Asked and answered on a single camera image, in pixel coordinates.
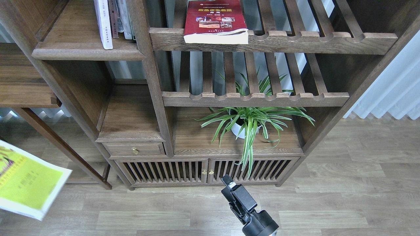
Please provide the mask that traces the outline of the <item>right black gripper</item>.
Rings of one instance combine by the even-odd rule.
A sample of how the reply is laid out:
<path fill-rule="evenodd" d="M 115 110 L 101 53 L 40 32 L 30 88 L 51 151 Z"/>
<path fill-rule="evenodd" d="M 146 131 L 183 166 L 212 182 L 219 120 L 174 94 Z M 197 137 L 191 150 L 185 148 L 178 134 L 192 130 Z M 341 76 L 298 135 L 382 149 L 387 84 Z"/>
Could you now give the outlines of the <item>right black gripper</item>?
<path fill-rule="evenodd" d="M 237 185 L 228 174 L 221 180 L 226 185 L 221 192 L 235 216 L 243 224 L 243 233 L 246 236 L 276 236 L 279 225 L 267 211 L 256 212 L 257 203 L 245 187 Z"/>

